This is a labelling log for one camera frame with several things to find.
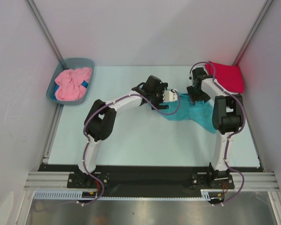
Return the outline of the teal t-shirt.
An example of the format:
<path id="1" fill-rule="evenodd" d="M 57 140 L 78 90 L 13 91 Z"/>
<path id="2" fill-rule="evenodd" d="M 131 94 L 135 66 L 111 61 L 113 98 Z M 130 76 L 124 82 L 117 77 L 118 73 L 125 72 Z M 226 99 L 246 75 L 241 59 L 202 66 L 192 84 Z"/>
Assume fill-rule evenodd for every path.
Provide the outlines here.
<path id="1" fill-rule="evenodd" d="M 193 120 L 205 130 L 215 134 L 216 130 L 212 124 L 213 106 L 209 102 L 197 102 L 193 105 L 187 93 L 179 95 L 181 99 L 179 110 L 173 115 L 161 115 L 171 121 Z"/>

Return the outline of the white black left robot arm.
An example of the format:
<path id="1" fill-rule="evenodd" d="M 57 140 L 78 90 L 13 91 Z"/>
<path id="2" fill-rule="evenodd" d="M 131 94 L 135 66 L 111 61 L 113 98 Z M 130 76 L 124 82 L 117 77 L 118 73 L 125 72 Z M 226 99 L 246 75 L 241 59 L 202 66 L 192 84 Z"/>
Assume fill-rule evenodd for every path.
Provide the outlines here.
<path id="1" fill-rule="evenodd" d="M 151 104 L 153 110 L 167 109 L 162 106 L 164 93 L 168 83 L 151 75 L 145 82 L 133 87 L 128 94 L 111 101 L 96 100 L 85 121 L 83 134 L 87 138 L 81 162 L 78 164 L 74 174 L 83 187 L 90 187 L 94 182 L 91 174 L 96 168 L 96 158 L 101 143 L 112 133 L 116 116 L 132 108 Z"/>

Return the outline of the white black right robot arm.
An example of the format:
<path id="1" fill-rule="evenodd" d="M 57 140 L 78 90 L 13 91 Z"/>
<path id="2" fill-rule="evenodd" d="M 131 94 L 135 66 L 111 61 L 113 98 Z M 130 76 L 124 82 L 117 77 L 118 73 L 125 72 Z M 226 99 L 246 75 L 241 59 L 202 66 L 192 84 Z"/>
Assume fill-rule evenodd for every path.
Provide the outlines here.
<path id="1" fill-rule="evenodd" d="M 243 98 L 241 94 L 225 89 L 203 67 L 192 67 L 190 80 L 192 84 L 187 87 L 187 92 L 192 105 L 213 101 L 212 125 L 216 130 L 213 159 L 205 174 L 192 175 L 192 187 L 233 189 L 229 157 L 235 135 L 245 126 Z"/>

